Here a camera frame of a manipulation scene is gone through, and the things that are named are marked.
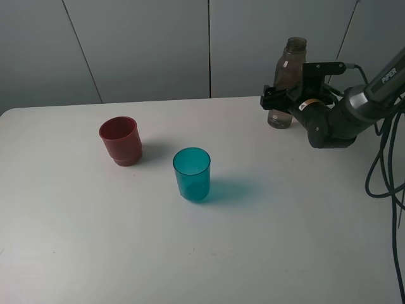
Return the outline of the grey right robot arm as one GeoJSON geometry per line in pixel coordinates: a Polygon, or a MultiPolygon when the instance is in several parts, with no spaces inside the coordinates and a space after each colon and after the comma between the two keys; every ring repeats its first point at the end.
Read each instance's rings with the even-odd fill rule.
{"type": "Polygon", "coordinates": [[[356,67],[341,61],[305,63],[299,85],[281,91],[265,86],[260,105],[290,113],[306,129],[313,148],[346,148],[368,127],[398,110],[396,99],[404,93],[404,51],[368,84],[339,92],[325,83],[325,77],[356,67]]]}

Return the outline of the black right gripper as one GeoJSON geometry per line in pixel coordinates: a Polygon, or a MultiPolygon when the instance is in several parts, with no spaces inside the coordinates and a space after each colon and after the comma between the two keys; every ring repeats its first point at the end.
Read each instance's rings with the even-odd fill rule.
{"type": "Polygon", "coordinates": [[[326,124],[329,106],[335,103],[336,96],[324,85],[321,91],[311,88],[307,91],[301,85],[289,90],[277,90],[265,85],[263,96],[260,97],[264,110],[288,111],[304,127],[326,124]]]}

